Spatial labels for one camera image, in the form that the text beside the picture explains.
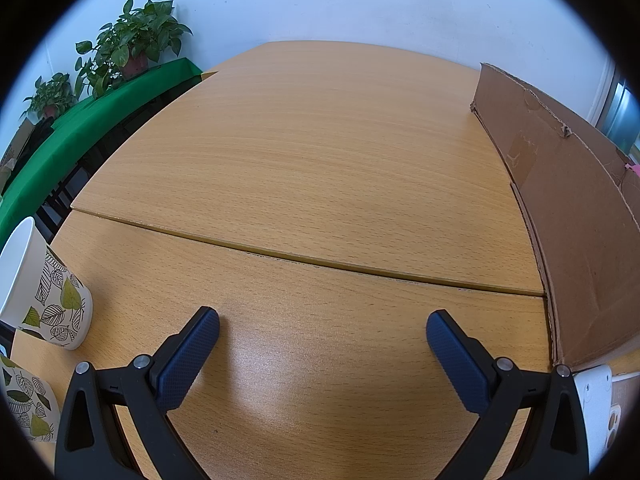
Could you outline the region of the white power bank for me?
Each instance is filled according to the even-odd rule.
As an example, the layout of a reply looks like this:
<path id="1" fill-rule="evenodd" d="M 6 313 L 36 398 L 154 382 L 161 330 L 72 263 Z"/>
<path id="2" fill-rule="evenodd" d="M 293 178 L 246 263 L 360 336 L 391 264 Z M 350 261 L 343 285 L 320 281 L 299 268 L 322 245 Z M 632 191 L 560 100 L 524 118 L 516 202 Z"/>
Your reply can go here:
<path id="1" fill-rule="evenodd" d="M 573 376 L 584 419 L 589 472 L 593 472 L 613 445 L 620 426 L 620 408 L 612 404 L 611 367 L 600 365 Z"/>

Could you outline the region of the leaf pattern paper cup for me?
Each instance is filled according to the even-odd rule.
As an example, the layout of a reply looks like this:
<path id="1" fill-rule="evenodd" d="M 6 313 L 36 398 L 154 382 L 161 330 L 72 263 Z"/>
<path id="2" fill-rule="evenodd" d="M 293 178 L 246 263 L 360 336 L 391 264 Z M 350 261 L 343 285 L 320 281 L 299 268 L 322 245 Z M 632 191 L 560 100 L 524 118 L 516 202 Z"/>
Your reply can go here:
<path id="1" fill-rule="evenodd" d="M 92 321 L 90 290 L 58 258 L 32 217 L 1 253 L 1 321 L 65 350 L 84 342 Z"/>

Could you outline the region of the brown cardboard box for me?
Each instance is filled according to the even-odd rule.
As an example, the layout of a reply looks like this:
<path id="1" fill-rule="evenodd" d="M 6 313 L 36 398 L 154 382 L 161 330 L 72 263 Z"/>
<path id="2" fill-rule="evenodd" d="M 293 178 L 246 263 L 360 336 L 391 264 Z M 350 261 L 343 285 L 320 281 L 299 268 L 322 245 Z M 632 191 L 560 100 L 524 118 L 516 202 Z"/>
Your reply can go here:
<path id="1" fill-rule="evenodd" d="M 480 70 L 472 113 L 495 145 L 532 240 L 551 359 L 573 370 L 639 347 L 639 177 L 572 110 L 501 68 Z"/>

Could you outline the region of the green cloth covered table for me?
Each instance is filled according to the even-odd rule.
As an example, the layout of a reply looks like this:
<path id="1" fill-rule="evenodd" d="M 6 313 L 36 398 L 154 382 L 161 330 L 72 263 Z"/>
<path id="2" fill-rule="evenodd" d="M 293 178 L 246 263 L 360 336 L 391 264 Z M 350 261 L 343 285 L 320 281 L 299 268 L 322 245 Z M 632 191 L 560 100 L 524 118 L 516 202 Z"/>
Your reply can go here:
<path id="1" fill-rule="evenodd" d="M 76 162 L 114 127 L 162 94 L 197 84 L 201 73 L 187 58 L 178 58 L 107 90 L 104 96 L 82 100 L 55 120 L 50 136 L 2 195 L 1 239 L 7 240 L 24 218 L 34 214 Z"/>

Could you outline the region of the small potted green plant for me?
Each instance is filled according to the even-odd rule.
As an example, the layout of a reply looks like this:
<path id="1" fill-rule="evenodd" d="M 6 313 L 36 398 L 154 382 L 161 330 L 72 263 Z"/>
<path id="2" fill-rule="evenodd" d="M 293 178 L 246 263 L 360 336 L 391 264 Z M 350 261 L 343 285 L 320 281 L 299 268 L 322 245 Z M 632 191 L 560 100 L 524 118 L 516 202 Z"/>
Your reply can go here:
<path id="1" fill-rule="evenodd" d="M 35 81 L 35 93 L 24 101 L 28 107 L 23 115 L 32 114 L 39 119 L 58 118 L 77 103 L 70 75 L 63 73 L 56 73 L 47 81 L 39 77 Z"/>

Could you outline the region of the large potted green plant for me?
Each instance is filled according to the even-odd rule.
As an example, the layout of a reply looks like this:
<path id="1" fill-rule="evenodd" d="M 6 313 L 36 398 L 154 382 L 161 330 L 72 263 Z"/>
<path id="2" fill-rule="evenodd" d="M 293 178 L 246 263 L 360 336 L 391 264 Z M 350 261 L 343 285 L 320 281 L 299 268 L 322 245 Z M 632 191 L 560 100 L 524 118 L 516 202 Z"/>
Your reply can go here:
<path id="1" fill-rule="evenodd" d="M 96 39 L 75 44 L 76 96 L 99 98 L 146 72 L 165 51 L 179 55 L 182 36 L 191 32 L 175 17 L 171 0 L 148 0 L 143 6 L 127 0 L 118 18 L 104 24 Z"/>

